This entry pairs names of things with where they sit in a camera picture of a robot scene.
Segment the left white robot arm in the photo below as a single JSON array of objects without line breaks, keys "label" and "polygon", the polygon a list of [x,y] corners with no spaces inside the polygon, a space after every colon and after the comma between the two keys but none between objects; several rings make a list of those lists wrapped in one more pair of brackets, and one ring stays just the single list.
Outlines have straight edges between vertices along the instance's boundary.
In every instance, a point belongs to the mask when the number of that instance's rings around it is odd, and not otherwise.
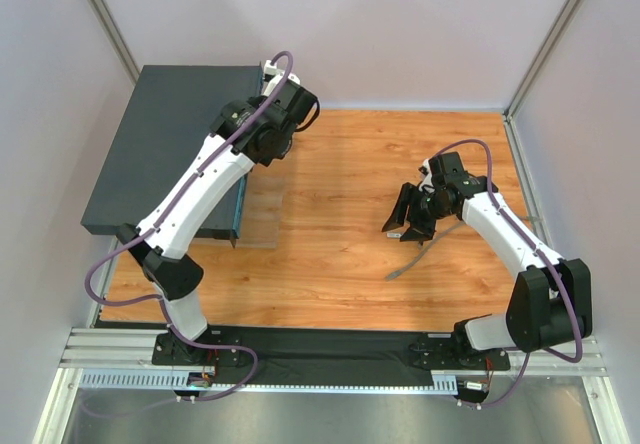
[{"label": "left white robot arm", "polygon": [[207,329],[197,287],[203,269],[188,254],[191,241],[225,194],[256,165],[283,159],[317,97],[298,78],[272,75],[262,93],[226,104],[197,156],[162,202],[119,242],[160,293],[170,323],[194,341]]}]

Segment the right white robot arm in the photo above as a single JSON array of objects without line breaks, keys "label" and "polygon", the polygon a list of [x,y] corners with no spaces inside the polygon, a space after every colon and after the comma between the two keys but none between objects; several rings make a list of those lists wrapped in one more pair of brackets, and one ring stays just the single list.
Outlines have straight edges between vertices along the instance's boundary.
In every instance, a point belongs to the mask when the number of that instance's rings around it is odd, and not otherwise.
[{"label": "right white robot arm", "polygon": [[462,322],[463,345],[530,353],[591,335],[591,273],[583,260],[566,259],[537,238],[487,176],[464,168],[458,153],[438,154],[420,171],[421,183],[402,185],[383,231],[401,229],[401,241],[424,243],[436,239],[438,220],[455,216],[485,240],[514,279],[505,313]]}]

